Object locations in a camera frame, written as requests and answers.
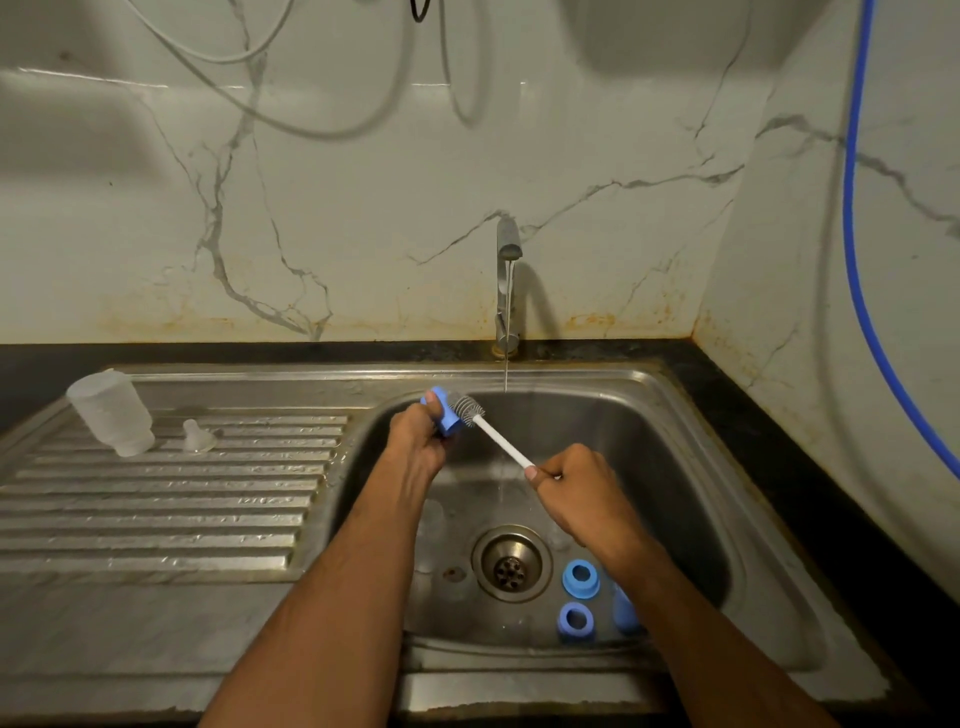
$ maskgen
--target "forearm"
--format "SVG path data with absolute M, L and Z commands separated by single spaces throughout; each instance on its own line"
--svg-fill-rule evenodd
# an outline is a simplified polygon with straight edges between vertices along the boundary
M 405 475 L 402 458 L 385 453 L 337 536 L 225 681 L 204 728 L 385 724 L 422 506 Z
M 695 726 L 835 726 L 677 569 L 649 537 L 614 576 L 667 663 Z

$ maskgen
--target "brush bristles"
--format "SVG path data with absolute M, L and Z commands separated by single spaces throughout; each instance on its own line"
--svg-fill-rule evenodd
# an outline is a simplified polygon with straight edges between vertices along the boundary
M 487 414 L 480 403 L 470 395 L 463 395 L 459 392 L 447 392 L 446 403 L 467 427 L 473 427 L 473 418 L 477 415 L 483 417 Z

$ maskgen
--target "ridged drainboard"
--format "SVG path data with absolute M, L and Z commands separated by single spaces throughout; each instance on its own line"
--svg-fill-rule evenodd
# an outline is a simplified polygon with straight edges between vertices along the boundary
M 348 416 L 197 416 L 211 452 L 182 452 L 184 417 L 120 458 L 70 413 L 0 484 L 0 573 L 287 570 Z

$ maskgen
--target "hand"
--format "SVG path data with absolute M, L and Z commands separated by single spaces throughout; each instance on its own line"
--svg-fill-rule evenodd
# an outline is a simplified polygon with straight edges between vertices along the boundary
M 524 474 L 550 517 L 586 546 L 614 579 L 634 567 L 638 547 L 656 544 L 599 452 L 571 445 Z
M 390 420 L 384 456 L 403 468 L 403 485 L 418 496 L 426 497 L 427 488 L 446 460 L 446 446 L 434 424 L 443 415 L 437 395 L 427 392 L 426 404 L 411 404 Z

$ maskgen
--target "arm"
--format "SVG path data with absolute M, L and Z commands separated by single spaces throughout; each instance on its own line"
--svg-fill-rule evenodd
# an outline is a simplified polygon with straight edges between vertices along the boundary
M 420 509 L 444 464 L 432 417 L 394 416 L 343 527 L 221 685 L 202 728 L 383 726 L 390 712 Z
M 693 725 L 836 726 L 677 569 L 643 528 L 603 455 L 574 445 L 526 474 L 553 519 L 634 603 Z

